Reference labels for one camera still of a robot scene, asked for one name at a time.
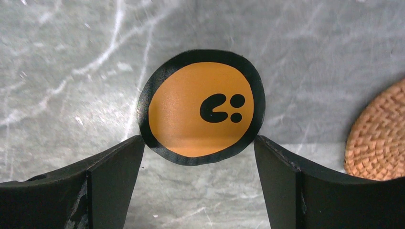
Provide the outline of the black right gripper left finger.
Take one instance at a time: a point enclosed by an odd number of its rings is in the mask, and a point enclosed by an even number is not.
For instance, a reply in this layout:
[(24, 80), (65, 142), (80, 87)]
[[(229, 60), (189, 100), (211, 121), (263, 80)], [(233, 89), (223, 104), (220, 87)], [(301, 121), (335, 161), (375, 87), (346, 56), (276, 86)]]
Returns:
[(136, 135), (60, 169), (1, 183), (1, 228), (123, 228), (144, 147)]

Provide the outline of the woven rattan coaster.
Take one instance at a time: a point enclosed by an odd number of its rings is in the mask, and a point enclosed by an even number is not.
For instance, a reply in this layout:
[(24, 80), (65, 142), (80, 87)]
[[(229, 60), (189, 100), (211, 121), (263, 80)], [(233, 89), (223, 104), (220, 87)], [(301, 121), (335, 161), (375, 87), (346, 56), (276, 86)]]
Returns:
[(405, 175), (405, 81), (383, 91), (361, 112), (345, 147), (352, 176), (386, 181)]

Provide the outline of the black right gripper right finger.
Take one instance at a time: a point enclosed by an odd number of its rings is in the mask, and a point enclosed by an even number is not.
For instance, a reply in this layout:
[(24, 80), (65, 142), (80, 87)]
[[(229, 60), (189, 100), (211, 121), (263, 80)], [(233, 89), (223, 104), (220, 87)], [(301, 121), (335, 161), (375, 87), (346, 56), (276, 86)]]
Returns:
[(273, 229), (402, 229), (405, 180), (350, 176), (292, 153), (265, 136), (254, 140)]

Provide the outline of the orange black-rimmed coaster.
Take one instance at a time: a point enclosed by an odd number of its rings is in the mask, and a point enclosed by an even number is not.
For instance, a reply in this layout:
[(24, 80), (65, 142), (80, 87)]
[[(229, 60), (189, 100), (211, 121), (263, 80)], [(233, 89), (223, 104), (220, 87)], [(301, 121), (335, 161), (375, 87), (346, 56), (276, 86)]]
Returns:
[(182, 52), (160, 66), (139, 96), (145, 144), (183, 166), (216, 163), (243, 151), (258, 134), (266, 97), (259, 72), (229, 51)]

